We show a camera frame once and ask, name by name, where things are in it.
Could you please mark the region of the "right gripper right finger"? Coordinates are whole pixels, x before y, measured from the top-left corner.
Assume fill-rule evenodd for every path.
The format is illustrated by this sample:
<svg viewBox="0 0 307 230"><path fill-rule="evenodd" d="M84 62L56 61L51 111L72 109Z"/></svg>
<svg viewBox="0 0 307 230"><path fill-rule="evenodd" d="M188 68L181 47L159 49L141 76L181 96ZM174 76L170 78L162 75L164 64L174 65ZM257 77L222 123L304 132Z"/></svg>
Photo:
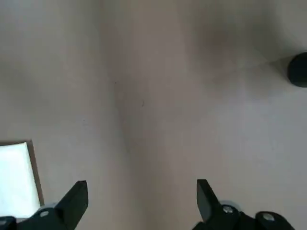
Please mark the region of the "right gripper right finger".
<svg viewBox="0 0 307 230"><path fill-rule="evenodd" d="M197 180L197 206L202 221L195 230L293 230L285 217L260 211L254 217L232 205L221 204L206 179Z"/></svg>

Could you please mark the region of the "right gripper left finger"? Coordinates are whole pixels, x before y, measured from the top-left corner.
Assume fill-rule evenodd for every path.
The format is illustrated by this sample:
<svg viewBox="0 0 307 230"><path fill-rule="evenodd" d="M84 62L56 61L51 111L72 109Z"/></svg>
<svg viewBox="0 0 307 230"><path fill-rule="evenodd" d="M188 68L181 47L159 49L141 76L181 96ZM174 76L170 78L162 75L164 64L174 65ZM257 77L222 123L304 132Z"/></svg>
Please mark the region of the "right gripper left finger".
<svg viewBox="0 0 307 230"><path fill-rule="evenodd" d="M2 230L74 230L88 208L88 184L77 181L57 203L45 205L28 218L2 216Z"/></svg>

